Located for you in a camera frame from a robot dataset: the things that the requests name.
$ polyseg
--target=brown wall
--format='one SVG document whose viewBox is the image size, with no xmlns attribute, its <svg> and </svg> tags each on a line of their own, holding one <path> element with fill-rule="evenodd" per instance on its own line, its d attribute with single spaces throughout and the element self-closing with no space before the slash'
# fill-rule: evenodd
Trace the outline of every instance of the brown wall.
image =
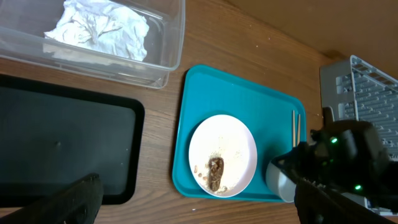
<svg viewBox="0 0 398 224">
<path fill-rule="evenodd" d="M 398 0 L 227 0 L 329 57 L 398 77 Z"/>
</svg>

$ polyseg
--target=tray rim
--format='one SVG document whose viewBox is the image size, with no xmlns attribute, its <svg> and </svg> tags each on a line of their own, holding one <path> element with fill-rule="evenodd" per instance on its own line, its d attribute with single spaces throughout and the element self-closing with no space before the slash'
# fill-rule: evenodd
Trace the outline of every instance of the tray rim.
<svg viewBox="0 0 398 224">
<path fill-rule="evenodd" d="M 142 133 L 144 130 L 145 109 L 144 105 L 135 99 L 115 96 L 95 91 L 83 90 L 69 86 L 29 80 L 27 78 L 14 77 L 0 74 L 0 86 L 25 90 L 46 95 L 61 96 L 76 100 L 91 101 L 113 106 L 121 106 L 133 110 L 136 114 L 136 122 L 131 145 L 130 163 L 127 174 L 126 189 L 119 195 L 104 195 L 103 205 L 119 205 L 128 202 L 136 190 L 136 179 L 141 148 Z M 41 196 L 1 196 L 0 207 L 25 207 L 47 195 Z"/>
<path fill-rule="evenodd" d="M 178 186 L 180 183 L 176 180 L 176 167 L 175 167 L 176 165 L 175 165 L 175 161 L 177 160 L 177 148 L 178 148 L 177 146 L 178 146 L 178 142 L 180 141 L 180 138 L 181 138 L 180 137 L 180 128 L 181 128 L 181 125 L 182 125 L 182 118 L 184 116 L 184 112 L 183 112 L 182 108 L 184 108 L 185 102 L 187 100 L 187 97 L 185 96 L 185 91 L 187 90 L 189 79 L 190 79 L 191 76 L 196 74 L 197 70 L 209 70 L 209 71 L 216 72 L 216 73 L 222 73 L 223 75 L 230 75 L 232 79 L 238 80 L 238 81 L 241 81 L 241 82 L 245 82 L 245 83 L 247 83 L 249 85 L 252 85 L 256 89 L 264 89 L 264 90 L 267 90 L 267 91 L 271 91 L 271 92 L 273 92 L 275 94 L 282 95 L 282 96 L 284 96 L 285 98 L 287 98 L 287 99 L 289 99 L 291 101 L 294 101 L 295 104 L 298 104 L 298 108 L 302 108 L 303 111 L 304 111 L 304 114 L 301 114 L 302 115 L 302 124 L 304 124 L 304 126 L 303 126 L 304 129 L 307 128 L 307 115 L 306 115 L 306 112 L 305 112 L 305 107 L 302 104 L 302 102 L 299 99 L 297 99 L 296 97 L 287 95 L 286 93 L 282 93 L 281 91 L 273 90 L 273 89 L 271 89 L 269 87 L 260 85 L 258 83 L 255 83 L 255 82 L 252 82 L 250 80 L 247 80 L 245 78 L 238 77 L 236 75 L 230 74 L 228 72 L 224 72 L 222 70 L 218 70 L 216 68 L 213 68 L 213 67 L 210 67 L 210 66 L 207 66 L 207 65 L 202 65 L 202 64 L 195 65 L 191 69 L 189 69 L 188 72 L 185 75 L 185 80 L 184 80 L 185 83 L 184 83 L 184 86 L 183 86 L 183 91 L 182 91 L 182 96 L 181 96 L 182 100 L 181 100 L 181 105 L 180 105 L 180 114 L 178 116 L 178 129 L 177 129 L 177 138 L 175 140 L 173 170 L 172 170 L 172 180 L 173 180 L 174 187 L 183 196 L 191 197 L 191 198 L 206 198 L 206 199 L 218 199 L 218 200 L 220 200 L 220 199 L 221 200 L 246 200 L 246 201 L 253 201 L 253 202 L 283 202 L 282 199 L 280 199 L 280 198 L 278 198 L 278 199 L 267 199 L 267 200 L 264 200 L 264 199 L 261 199 L 261 198 L 242 198 L 242 197 L 240 197 L 242 192 L 240 194 L 235 195 L 234 197 L 229 197 L 229 198 L 214 197 L 212 195 L 206 194 L 206 192 L 203 194 L 203 196 L 191 195 L 191 194 L 186 193 L 184 190 L 182 190 Z M 301 138 L 304 139 L 305 141 L 307 140 L 306 131 L 304 131 L 302 133 Z"/>
</svg>

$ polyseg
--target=clear plastic bin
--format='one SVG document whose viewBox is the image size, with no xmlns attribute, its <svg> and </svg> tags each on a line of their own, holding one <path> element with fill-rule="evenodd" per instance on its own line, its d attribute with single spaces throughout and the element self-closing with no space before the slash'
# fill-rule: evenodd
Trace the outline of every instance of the clear plastic bin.
<svg viewBox="0 0 398 224">
<path fill-rule="evenodd" d="M 117 82 L 162 88 L 169 72 L 180 65 L 185 0 L 117 0 L 147 19 L 143 62 L 95 52 L 44 38 L 63 14 L 64 0 L 0 0 L 0 57 L 79 73 Z M 53 58 L 44 45 L 62 48 L 99 63 L 82 63 Z"/>
</svg>

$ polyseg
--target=black tray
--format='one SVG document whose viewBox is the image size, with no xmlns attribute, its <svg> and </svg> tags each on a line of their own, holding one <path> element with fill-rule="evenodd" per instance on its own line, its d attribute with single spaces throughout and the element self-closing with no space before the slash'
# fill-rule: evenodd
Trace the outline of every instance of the black tray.
<svg viewBox="0 0 398 224">
<path fill-rule="evenodd" d="M 144 107 L 137 100 L 0 75 L 0 207 L 23 207 L 89 173 L 104 205 L 134 194 Z"/>
</svg>

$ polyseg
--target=crumpled towel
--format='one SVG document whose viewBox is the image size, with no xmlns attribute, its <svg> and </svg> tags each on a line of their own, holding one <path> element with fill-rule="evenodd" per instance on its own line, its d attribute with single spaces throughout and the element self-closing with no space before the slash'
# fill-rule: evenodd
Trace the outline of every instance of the crumpled towel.
<svg viewBox="0 0 398 224">
<path fill-rule="evenodd" d="M 133 60 L 146 57 L 144 38 L 149 26 L 132 9 L 109 0 L 66 0 L 63 6 L 57 27 L 45 32 L 45 38 Z M 49 44 L 44 44 L 44 52 L 77 62 L 112 63 Z"/>
</svg>

